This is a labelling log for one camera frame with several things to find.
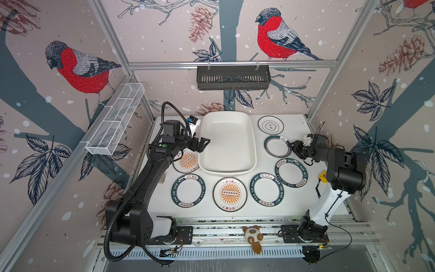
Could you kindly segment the green red ringed plate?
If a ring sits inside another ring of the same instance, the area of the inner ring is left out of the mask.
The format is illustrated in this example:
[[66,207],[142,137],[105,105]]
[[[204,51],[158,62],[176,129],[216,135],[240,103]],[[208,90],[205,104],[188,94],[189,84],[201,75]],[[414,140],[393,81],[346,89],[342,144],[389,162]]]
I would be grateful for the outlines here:
[[283,136],[269,136],[263,145],[266,152],[275,158],[286,158],[292,154],[291,142]]

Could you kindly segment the small white green-rimmed plate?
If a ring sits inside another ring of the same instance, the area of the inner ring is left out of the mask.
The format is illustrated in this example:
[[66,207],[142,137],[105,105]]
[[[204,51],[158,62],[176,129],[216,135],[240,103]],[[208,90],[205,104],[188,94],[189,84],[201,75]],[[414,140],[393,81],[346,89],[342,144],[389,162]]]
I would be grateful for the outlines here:
[[279,135],[284,130],[284,123],[274,116],[263,116],[257,122],[258,128],[268,135]]

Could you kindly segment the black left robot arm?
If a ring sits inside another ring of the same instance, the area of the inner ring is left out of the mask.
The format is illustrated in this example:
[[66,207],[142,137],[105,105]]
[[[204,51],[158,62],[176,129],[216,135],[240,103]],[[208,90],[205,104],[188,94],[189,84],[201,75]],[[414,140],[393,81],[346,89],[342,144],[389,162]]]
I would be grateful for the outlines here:
[[106,234],[104,248],[110,243],[144,247],[150,241],[172,242],[177,236],[175,219],[169,216],[152,218],[148,205],[164,172],[182,151],[201,153],[209,144],[207,138],[197,138],[195,129],[200,121],[190,116],[184,121],[163,121],[155,139],[146,150],[147,162],[136,181],[121,199],[110,201],[105,209]]

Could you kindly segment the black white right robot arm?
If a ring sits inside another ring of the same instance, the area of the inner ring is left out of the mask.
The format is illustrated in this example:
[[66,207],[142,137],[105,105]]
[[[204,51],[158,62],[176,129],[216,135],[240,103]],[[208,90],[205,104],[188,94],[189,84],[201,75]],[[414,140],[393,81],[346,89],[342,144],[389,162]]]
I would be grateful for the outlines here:
[[316,205],[300,220],[298,234],[303,241],[322,240],[338,207],[351,195],[364,189],[367,177],[365,157],[345,149],[327,147],[324,136],[314,136],[310,145],[296,141],[293,152],[302,160],[326,164],[326,188]]

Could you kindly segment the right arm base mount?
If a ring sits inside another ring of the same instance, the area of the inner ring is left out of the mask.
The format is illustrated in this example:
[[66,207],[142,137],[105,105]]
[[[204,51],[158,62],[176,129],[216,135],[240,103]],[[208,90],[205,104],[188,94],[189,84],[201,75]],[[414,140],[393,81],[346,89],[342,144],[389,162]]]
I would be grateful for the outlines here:
[[282,225],[279,233],[285,243],[328,243],[328,226],[318,224],[310,215],[310,210],[299,220],[299,225]]

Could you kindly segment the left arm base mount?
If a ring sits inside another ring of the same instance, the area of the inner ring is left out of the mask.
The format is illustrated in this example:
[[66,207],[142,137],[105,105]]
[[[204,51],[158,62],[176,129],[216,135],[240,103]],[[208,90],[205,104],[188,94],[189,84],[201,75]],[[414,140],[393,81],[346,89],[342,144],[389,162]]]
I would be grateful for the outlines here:
[[179,226],[175,218],[157,216],[153,219],[153,230],[148,245],[190,245],[192,238],[192,226]]

